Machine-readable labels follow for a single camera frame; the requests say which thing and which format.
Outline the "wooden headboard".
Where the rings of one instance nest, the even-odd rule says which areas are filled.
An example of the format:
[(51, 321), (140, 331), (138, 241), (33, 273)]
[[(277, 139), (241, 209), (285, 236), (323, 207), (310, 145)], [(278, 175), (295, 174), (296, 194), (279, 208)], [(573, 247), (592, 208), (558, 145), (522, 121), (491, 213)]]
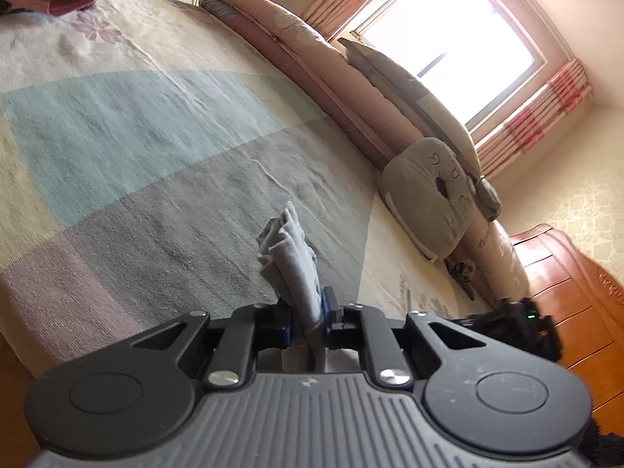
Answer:
[(588, 386), (601, 430), (621, 435), (623, 286), (549, 225), (516, 234), (512, 243), (534, 301), (562, 340), (560, 364)]

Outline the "pink striped curtain right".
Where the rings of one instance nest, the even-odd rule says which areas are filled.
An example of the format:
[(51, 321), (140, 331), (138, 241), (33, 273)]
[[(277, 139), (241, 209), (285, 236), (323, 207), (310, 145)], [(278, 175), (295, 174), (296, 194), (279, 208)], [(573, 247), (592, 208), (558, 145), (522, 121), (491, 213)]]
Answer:
[(482, 173), (494, 177), (509, 167), (590, 97), (592, 90), (578, 58), (568, 61), (520, 108), (480, 140), (477, 155)]

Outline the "grey cat face cushion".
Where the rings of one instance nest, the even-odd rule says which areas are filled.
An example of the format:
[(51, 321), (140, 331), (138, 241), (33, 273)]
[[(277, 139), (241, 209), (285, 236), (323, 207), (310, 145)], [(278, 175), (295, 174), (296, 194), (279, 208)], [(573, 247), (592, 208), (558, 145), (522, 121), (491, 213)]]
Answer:
[(428, 261), (450, 256), (468, 231), (473, 186), (455, 153), (433, 137), (408, 146), (384, 168), (380, 193)]

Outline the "folded pink quilt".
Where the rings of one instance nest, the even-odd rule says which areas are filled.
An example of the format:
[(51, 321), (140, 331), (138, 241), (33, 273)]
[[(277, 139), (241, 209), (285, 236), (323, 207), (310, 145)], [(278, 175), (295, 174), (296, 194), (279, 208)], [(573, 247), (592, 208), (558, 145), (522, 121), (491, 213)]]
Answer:
[[(381, 175), (408, 146), (428, 137), (349, 64), (346, 52), (280, 5), (270, 0), (203, 0), (201, 5), (305, 91)], [(530, 296), (529, 279), (507, 232), (497, 220), (486, 220), (472, 186), (475, 209), (468, 231), (450, 256), (439, 261), (471, 259), (476, 267), (472, 285), (491, 304)]]

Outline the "small dark patterned item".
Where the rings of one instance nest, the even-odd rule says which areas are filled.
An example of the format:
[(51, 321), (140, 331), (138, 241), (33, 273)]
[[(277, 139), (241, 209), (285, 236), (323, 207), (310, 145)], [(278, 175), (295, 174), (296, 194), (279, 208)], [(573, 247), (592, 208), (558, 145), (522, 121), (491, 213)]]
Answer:
[(475, 277), (476, 267), (471, 259), (464, 261), (445, 260), (445, 266), (450, 276), (460, 285), (461, 289), (471, 301), (475, 300), (475, 292), (472, 281)]

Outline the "light grey garment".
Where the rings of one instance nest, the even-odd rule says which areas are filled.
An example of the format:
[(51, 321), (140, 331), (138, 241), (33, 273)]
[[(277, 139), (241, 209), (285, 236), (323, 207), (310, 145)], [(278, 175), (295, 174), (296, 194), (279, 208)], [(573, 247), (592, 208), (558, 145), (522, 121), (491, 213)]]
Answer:
[(260, 276), (293, 314), (291, 346), (281, 352), (285, 372), (358, 372), (360, 364), (353, 351), (326, 346), (328, 310), (318, 280), (316, 255), (292, 202), (266, 223), (257, 244)]

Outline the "grey patchwork pillow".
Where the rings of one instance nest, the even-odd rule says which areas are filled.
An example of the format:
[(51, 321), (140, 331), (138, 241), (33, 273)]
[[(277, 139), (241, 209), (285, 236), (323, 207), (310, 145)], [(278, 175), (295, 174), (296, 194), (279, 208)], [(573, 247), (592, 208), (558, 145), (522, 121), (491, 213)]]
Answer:
[(381, 52), (347, 38), (339, 43), (346, 50), (352, 67), (360, 71), (426, 137), (442, 140), (456, 155), (471, 178), (477, 207), (492, 222), (501, 212), (501, 201), (494, 186), (481, 171), (474, 142), (465, 125), (450, 113), (421, 80)]

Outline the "patchwork floral bed sheet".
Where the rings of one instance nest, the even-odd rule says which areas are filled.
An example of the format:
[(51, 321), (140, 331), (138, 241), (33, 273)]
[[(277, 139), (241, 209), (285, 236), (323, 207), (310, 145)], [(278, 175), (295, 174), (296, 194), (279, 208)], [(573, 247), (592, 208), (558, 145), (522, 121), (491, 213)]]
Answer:
[(210, 13), (98, 0), (2, 17), (1, 331), (31, 373), (273, 301), (256, 239), (285, 204), (340, 300), (486, 309), (413, 246), (340, 126)]

